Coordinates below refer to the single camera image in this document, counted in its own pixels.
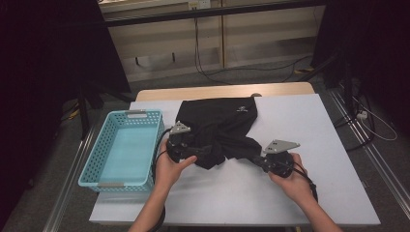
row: human arm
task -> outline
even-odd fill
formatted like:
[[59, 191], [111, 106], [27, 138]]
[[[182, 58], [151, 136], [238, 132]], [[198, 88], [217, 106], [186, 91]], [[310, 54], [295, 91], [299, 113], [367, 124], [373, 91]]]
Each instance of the human arm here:
[[165, 144], [166, 140], [161, 145], [163, 154], [158, 158], [154, 188], [129, 232], [146, 232], [157, 224], [172, 186], [178, 181], [182, 171], [196, 162], [196, 156], [180, 163], [174, 162], [166, 152]]
[[[293, 160], [301, 165], [301, 167], [295, 165], [295, 168], [307, 172], [302, 165], [299, 154], [291, 155]], [[315, 232], [342, 231], [314, 199], [305, 177], [296, 172], [293, 172], [288, 178], [281, 178], [272, 172], [268, 174], [271, 180], [279, 185], [284, 193], [302, 209]]]

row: metal bracket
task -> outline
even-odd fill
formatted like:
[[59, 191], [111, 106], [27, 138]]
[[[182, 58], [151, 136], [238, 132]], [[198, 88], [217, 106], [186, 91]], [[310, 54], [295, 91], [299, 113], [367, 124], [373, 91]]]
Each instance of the metal bracket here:
[[274, 141], [272, 141], [268, 145], [268, 147], [265, 148], [265, 151], [263, 151], [263, 153], [265, 153], [265, 154], [277, 154], [277, 153], [281, 153], [281, 152], [287, 151], [289, 149], [297, 148], [297, 147], [300, 147], [300, 146], [301, 146], [301, 144], [299, 144], [299, 143], [274, 139]]
[[178, 121], [174, 127], [172, 127], [169, 134], [178, 134], [183, 132], [190, 132], [190, 127], [185, 126], [183, 123]]

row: white table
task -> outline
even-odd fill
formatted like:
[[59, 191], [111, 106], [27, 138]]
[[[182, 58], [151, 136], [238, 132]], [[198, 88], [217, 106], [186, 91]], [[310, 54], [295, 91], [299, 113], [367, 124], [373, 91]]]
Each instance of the white table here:
[[[375, 225], [380, 221], [337, 136], [318, 95], [255, 98], [258, 118], [248, 136], [265, 148], [273, 139], [301, 143], [309, 177], [317, 185], [319, 203], [339, 225]], [[159, 108], [165, 127], [174, 125], [180, 100], [137, 101], [131, 109]], [[147, 194], [104, 193], [90, 220], [131, 224]], [[230, 159], [205, 170], [190, 166], [165, 203], [168, 225], [288, 226], [308, 224], [298, 206], [272, 183], [261, 168]]]

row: metal frame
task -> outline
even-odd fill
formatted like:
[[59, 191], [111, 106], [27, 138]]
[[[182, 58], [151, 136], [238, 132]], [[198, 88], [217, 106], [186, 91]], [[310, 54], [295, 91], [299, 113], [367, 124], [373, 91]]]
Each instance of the metal frame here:
[[161, 22], [161, 21], [172, 21], [181, 20], [189, 18], [200, 18], [209, 16], [220, 16], [220, 15], [236, 15], [245, 13], [256, 13], [256, 12], [268, 12], [295, 8], [305, 8], [305, 7], [316, 7], [328, 5], [334, 0], [289, 0], [280, 1], [275, 3], [265, 3], [256, 5], [245, 5], [237, 7], [221, 7], [221, 8], [211, 8], [203, 9], [197, 11], [183, 11], [175, 13], [166, 14], [152, 14], [145, 16], [132, 16], [132, 17], [122, 17], [115, 19], [107, 19], [103, 22], [91, 22], [82, 24], [68, 24], [62, 25], [59, 28], [90, 28], [90, 27], [118, 27], [127, 26], [151, 22]]

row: basket handle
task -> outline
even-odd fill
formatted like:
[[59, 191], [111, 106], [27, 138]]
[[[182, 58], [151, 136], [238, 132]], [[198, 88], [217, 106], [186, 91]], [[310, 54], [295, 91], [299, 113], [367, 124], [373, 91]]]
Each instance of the basket handle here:
[[147, 111], [145, 109], [125, 110], [125, 114], [129, 118], [146, 118]]

